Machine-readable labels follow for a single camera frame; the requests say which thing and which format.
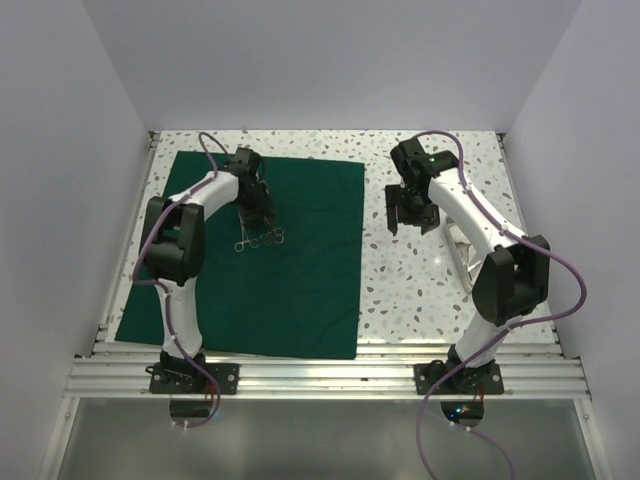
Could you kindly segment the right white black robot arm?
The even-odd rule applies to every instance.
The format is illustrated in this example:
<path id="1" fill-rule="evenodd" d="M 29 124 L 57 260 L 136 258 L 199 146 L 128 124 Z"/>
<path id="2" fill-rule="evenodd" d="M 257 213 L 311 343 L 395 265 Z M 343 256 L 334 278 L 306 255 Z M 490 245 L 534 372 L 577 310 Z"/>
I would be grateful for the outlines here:
<path id="1" fill-rule="evenodd" d="M 481 261 L 471 290 L 474 316 L 443 361 L 416 369 L 436 394 L 474 394 L 482 387 L 503 392 L 496 352 L 508 331 L 548 297 L 549 244 L 527 236 L 463 182 L 461 158 L 449 151 L 427 153 L 417 138 L 390 153 L 401 183 L 385 188 L 387 228 L 410 225 L 422 233 L 446 213 L 470 241 Z"/>

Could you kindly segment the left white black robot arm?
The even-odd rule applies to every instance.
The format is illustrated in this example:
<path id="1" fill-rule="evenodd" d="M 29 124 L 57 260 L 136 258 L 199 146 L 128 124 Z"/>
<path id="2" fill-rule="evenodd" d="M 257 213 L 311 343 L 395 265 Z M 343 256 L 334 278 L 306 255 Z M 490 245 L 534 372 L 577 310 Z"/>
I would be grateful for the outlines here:
<path id="1" fill-rule="evenodd" d="M 239 148 L 230 161 L 214 165 L 201 180 L 169 197 L 156 196 L 146 207 L 133 281 L 155 288 L 164 328 L 160 360 L 152 378 L 193 393 L 213 382 L 201 352 L 196 311 L 197 278 L 206 254 L 206 222 L 221 208 L 237 209 L 242 239 L 236 252 L 256 248 L 249 229 L 273 226 L 273 203 L 264 180 L 264 159 Z"/>

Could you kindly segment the steel instrument tray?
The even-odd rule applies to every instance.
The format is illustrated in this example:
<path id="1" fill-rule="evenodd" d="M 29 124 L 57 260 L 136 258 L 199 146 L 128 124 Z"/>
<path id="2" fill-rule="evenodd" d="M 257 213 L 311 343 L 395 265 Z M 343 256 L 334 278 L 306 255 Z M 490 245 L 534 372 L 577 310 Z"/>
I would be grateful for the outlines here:
<path id="1" fill-rule="evenodd" d="M 482 259 L 470 240 L 449 216 L 445 217 L 444 234 L 462 286 L 470 293 L 481 269 Z"/>

